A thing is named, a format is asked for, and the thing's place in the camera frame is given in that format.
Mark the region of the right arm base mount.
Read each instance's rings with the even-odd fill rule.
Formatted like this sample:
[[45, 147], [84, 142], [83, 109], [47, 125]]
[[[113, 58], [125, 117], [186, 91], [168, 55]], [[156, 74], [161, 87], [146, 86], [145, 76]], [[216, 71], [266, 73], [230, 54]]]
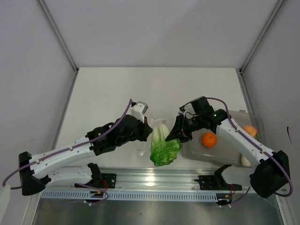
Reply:
[[227, 184], [217, 178], [215, 175], [199, 175], [194, 180], [200, 186], [201, 190], [216, 190], [216, 191], [241, 191], [242, 186], [237, 184]]

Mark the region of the green lettuce leaf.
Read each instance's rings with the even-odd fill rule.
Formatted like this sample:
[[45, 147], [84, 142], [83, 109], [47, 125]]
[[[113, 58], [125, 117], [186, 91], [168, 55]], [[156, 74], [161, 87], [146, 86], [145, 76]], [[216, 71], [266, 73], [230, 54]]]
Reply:
[[166, 141], [169, 134], [170, 131], [165, 124], [158, 124], [153, 129], [151, 136], [150, 160], [156, 167], [173, 163], [182, 148], [182, 144], [179, 139]]

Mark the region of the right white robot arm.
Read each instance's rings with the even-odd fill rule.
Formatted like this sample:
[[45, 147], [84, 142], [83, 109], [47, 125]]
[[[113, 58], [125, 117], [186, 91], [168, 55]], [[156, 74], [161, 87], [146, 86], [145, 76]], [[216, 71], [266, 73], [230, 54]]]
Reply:
[[289, 159], [283, 151], [275, 152], [241, 128], [229, 114], [228, 108], [214, 110], [210, 97], [199, 97], [189, 102], [195, 116], [185, 116], [185, 106], [180, 107], [175, 124], [166, 137], [181, 143], [192, 140], [192, 133], [207, 129], [233, 145], [248, 162], [250, 168], [225, 165], [215, 171], [214, 184], [225, 189], [231, 184], [252, 188], [259, 196], [268, 198], [275, 194], [290, 197], [293, 183], [290, 178]]

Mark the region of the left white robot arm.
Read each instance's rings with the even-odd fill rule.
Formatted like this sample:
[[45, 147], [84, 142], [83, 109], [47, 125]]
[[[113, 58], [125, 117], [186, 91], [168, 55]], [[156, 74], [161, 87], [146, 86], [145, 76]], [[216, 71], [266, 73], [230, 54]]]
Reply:
[[19, 154], [22, 195], [34, 195], [53, 185], [101, 188], [103, 177], [97, 164], [89, 163], [77, 169], [67, 165], [114, 151], [128, 142], [145, 142], [152, 131], [147, 120], [140, 121], [132, 115], [125, 115], [93, 129], [70, 147], [40, 155], [23, 152]]

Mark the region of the clear zip top bag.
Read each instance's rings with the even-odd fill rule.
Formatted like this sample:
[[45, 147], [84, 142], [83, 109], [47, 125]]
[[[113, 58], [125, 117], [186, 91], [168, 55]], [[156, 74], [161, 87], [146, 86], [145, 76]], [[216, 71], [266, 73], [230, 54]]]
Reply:
[[135, 145], [139, 156], [145, 156], [147, 153], [157, 155], [167, 147], [166, 137], [169, 135], [173, 125], [173, 118], [149, 118], [149, 125], [153, 129], [146, 142], [139, 142]]

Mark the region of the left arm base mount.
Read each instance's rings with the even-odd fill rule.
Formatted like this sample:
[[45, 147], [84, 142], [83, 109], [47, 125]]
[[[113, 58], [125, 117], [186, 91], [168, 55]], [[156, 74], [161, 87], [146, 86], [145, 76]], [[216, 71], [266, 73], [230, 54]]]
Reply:
[[101, 179], [92, 179], [85, 185], [95, 188], [115, 189], [117, 174], [103, 173]]

